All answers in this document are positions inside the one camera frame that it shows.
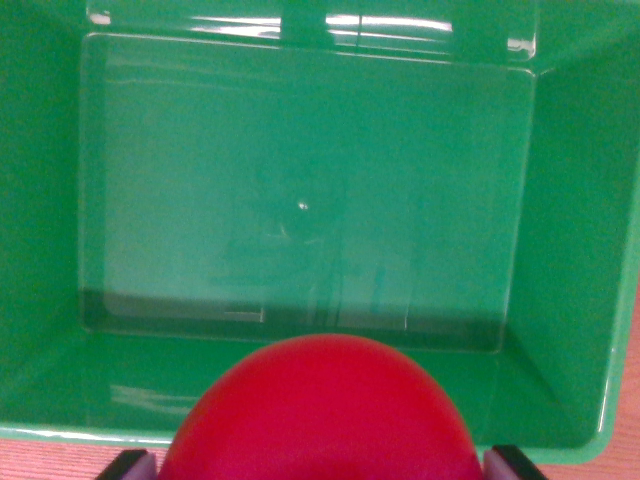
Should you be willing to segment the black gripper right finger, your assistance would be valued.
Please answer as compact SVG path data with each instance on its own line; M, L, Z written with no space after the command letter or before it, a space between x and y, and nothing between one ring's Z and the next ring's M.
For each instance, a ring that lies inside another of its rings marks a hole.
M515 445L496 445L483 456L486 480L548 480L548 477Z

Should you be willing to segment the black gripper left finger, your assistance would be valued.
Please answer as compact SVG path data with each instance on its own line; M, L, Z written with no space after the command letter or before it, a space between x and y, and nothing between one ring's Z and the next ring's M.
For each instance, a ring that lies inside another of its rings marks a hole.
M156 456L146 449L122 450L96 480L154 480Z

